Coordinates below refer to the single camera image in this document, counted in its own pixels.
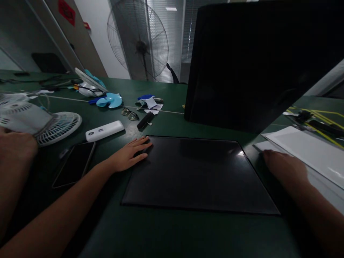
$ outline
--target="eyeglasses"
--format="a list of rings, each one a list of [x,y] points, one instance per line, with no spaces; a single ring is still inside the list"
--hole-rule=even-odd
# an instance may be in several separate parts
[[[134,112],[131,112],[129,109],[127,109],[126,107],[124,109],[122,109],[121,114],[123,116],[127,116],[129,120],[133,121],[133,120],[139,120],[139,116],[137,114],[135,114]]]

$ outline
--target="white sheet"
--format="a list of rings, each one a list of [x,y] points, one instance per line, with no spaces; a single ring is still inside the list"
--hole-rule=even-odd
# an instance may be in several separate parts
[[[275,145],[272,142],[265,141],[254,145],[259,150],[263,151],[271,149],[282,153],[287,153],[281,147]],[[307,166],[308,180],[312,186],[314,186],[337,210],[344,215],[344,190],[332,183],[326,177],[320,175],[311,167]]]
[[[294,127],[266,136],[344,189],[344,151]]]

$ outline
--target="red sign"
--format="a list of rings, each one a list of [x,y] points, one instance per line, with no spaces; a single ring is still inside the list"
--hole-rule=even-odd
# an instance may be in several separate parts
[[[85,26],[85,28],[86,28],[86,29],[88,29],[88,30],[90,30],[90,29],[91,29],[91,27],[89,26],[89,24],[88,24],[88,23],[86,23],[86,22],[83,22],[83,25]]]
[[[58,12],[75,26],[75,11],[64,0],[58,0]]]

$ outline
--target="black monitor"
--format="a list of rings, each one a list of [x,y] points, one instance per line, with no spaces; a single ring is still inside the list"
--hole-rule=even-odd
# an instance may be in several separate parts
[[[201,7],[185,119],[261,133],[344,59],[343,26],[343,0]]]

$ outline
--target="forearm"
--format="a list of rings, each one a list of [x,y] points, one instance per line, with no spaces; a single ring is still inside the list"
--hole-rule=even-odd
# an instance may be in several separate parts
[[[10,222],[20,194],[27,180],[31,162],[0,161],[0,240]]]
[[[344,257],[344,216],[310,183],[286,185],[330,257]]]
[[[60,257],[111,173],[95,166],[1,250],[1,257]]]

